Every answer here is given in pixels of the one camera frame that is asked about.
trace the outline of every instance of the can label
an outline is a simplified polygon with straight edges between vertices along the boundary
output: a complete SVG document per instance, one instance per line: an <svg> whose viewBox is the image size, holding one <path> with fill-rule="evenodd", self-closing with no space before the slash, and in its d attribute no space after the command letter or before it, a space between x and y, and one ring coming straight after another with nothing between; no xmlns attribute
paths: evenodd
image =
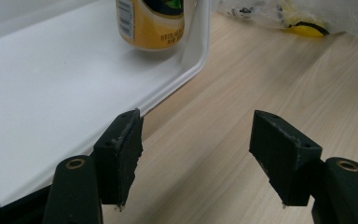
<svg viewBox="0 0 358 224"><path fill-rule="evenodd" d="M141 49L166 49L185 28L183 0L117 0L121 36Z"/></svg>

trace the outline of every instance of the wooden tabletop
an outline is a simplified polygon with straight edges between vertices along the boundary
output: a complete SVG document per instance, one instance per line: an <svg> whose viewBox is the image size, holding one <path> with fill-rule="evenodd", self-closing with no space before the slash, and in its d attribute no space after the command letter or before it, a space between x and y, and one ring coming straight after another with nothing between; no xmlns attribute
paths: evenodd
<svg viewBox="0 0 358 224"><path fill-rule="evenodd" d="M144 154L105 223L313 223L282 201L249 153L254 111L277 114L358 161L358 37L306 38L212 15L201 72L145 116Z"/></svg>

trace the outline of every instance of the plastic bag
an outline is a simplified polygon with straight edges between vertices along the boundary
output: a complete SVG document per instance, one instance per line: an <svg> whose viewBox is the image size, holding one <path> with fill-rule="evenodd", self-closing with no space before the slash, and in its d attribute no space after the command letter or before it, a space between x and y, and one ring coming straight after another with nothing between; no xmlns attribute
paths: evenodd
<svg viewBox="0 0 358 224"><path fill-rule="evenodd" d="M358 35L358 0L220 0L218 11L299 35Z"/></svg>

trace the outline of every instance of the white tray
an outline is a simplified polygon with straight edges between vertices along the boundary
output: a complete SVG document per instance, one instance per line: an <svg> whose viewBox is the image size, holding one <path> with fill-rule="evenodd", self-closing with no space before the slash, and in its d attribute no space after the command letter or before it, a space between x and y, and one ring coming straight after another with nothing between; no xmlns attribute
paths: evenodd
<svg viewBox="0 0 358 224"><path fill-rule="evenodd" d="M118 114L144 115L199 72L210 1L185 2L186 35L151 53L121 39L115 0L0 0L1 205L90 153Z"/></svg>

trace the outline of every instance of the wood grain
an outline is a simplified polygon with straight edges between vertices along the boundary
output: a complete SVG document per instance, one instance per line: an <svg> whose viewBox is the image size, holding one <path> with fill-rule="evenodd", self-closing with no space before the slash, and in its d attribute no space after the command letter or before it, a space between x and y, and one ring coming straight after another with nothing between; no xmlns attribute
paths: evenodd
<svg viewBox="0 0 358 224"><path fill-rule="evenodd" d="M212 15L209 59L145 116L127 205L105 223L313 223L286 207L248 152L255 109L358 161L358 37L306 38Z"/></svg>

